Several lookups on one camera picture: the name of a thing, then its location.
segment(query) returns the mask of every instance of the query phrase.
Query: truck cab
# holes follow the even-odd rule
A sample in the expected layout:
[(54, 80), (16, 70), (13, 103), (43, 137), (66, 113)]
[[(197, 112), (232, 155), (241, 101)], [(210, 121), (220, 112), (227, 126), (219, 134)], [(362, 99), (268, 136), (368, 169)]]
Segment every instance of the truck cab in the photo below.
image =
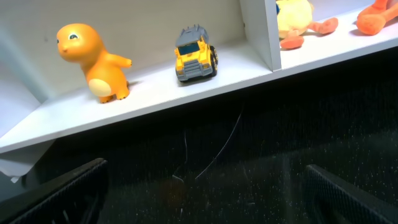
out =
[(175, 73), (181, 82), (195, 77), (213, 77), (217, 74), (218, 56), (209, 44), (205, 28), (194, 25), (181, 31), (174, 50), (177, 56)]

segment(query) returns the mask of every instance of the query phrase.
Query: figurine head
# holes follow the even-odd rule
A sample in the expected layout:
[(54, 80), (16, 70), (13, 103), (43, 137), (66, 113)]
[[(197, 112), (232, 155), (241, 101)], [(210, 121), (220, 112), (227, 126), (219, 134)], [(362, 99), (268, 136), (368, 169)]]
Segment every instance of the figurine head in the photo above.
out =
[(96, 60), (104, 50), (100, 35), (86, 24), (69, 24), (57, 33), (58, 52), (67, 62)]

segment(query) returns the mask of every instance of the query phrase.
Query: orange plush toy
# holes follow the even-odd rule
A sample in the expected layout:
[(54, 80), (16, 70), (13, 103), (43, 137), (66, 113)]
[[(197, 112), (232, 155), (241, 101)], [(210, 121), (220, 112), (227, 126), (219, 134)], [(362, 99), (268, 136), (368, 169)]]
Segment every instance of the orange plush toy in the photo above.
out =
[(129, 68), (131, 60), (108, 53), (92, 27), (69, 24), (58, 31), (57, 42), (64, 60), (80, 64), (88, 87), (101, 103), (109, 102), (113, 95), (122, 100), (130, 94), (121, 68)]
[(398, 3), (393, 0), (376, 0), (376, 2), (359, 13), (356, 26), (367, 35), (379, 33), (386, 22), (398, 16)]

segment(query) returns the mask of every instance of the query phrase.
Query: figurine arm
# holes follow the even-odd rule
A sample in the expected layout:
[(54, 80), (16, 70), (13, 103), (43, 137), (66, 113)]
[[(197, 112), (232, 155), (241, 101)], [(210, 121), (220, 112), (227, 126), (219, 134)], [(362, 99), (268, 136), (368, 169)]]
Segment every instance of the figurine arm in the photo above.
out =
[(130, 59), (113, 54), (108, 55), (108, 61), (122, 68), (129, 68), (132, 65), (132, 61)]

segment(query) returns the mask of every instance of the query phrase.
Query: charmander figurine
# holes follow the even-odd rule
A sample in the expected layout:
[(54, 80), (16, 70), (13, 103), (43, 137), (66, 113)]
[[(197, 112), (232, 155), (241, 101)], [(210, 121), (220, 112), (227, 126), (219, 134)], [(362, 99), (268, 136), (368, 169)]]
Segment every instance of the charmander figurine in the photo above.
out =
[(280, 46), (295, 49), (304, 43), (302, 35), (307, 29), (319, 34), (329, 34), (336, 30), (338, 19), (331, 18), (323, 23), (312, 21), (313, 5), (307, 0), (276, 1)]
[(356, 26), (364, 34), (375, 35), (384, 28), (388, 21), (397, 16), (397, 1), (376, 0), (373, 5), (359, 13)]
[(116, 95), (118, 100), (129, 94), (128, 82), (121, 68), (132, 65), (130, 59), (106, 51), (100, 35), (86, 24), (69, 24), (57, 33), (58, 52), (67, 62), (79, 63), (91, 92), (101, 103)]

